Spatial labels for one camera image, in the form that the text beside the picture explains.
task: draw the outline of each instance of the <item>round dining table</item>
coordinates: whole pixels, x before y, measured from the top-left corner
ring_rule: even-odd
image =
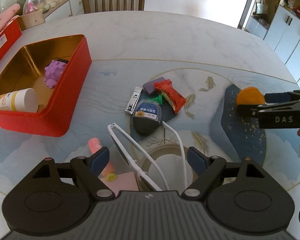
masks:
[[[229,162],[252,157],[286,190],[300,182],[297,130],[263,130],[256,121],[246,122],[235,112],[235,97],[246,87],[256,87],[263,94],[299,89],[262,39],[179,14],[91,13],[23,31],[0,61],[0,74],[24,45],[73,34],[87,38],[92,64],[70,128],[61,137],[48,137],[0,127],[2,199],[45,157],[62,163],[89,156],[87,142],[91,138],[110,149],[117,174],[131,171],[111,140],[107,129],[111,123],[128,132],[147,152],[176,145],[174,135],[162,127],[149,136],[139,135],[124,111],[134,88],[157,77],[170,79],[186,98],[186,105],[168,121],[184,147],[194,146],[206,156],[219,155]],[[136,150],[123,137],[119,139],[138,159]]]

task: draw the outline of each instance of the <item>silver bolt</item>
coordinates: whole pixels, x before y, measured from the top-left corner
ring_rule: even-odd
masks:
[[[200,195],[200,191],[195,188],[188,188],[185,190],[185,195],[188,197],[197,197]]]
[[[97,191],[98,197],[110,197],[112,195],[112,191],[109,189],[99,189]]]

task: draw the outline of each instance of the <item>orange disc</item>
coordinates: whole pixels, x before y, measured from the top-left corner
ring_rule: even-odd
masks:
[[[247,87],[241,90],[237,95],[237,105],[263,105],[265,98],[263,94],[255,87]]]

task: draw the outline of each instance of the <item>pink paper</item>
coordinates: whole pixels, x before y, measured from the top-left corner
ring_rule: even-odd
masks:
[[[120,190],[139,191],[137,181],[133,172],[119,174],[117,176],[118,177],[112,182],[107,182],[106,178],[101,179],[101,181],[109,189],[111,189],[116,196],[119,194]]]

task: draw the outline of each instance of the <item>green object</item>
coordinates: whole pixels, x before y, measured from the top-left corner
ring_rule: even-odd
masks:
[[[162,95],[158,95],[156,98],[148,98],[148,100],[156,101],[159,105],[162,105]]]

